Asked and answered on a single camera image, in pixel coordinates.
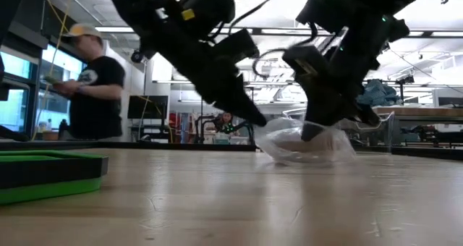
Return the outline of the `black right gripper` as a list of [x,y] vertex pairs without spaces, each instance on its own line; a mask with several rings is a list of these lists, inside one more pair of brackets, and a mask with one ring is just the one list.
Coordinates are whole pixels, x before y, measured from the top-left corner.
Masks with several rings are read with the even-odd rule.
[[377,57],[388,43],[408,35],[404,20],[369,17],[347,30],[330,58],[319,51],[309,55],[309,94],[301,139],[311,141],[324,131],[324,125],[332,126],[344,118],[379,124],[371,107],[357,102],[364,92],[362,81],[370,70],[379,68]]

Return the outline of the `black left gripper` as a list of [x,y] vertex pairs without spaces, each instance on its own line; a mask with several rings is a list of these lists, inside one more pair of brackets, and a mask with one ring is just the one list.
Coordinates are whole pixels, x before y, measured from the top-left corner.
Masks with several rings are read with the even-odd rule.
[[267,124],[237,76],[236,63],[242,55],[235,47],[202,42],[202,36],[185,21],[144,20],[139,25],[139,36],[142,50],[167,59],[207,103],[257,126]]

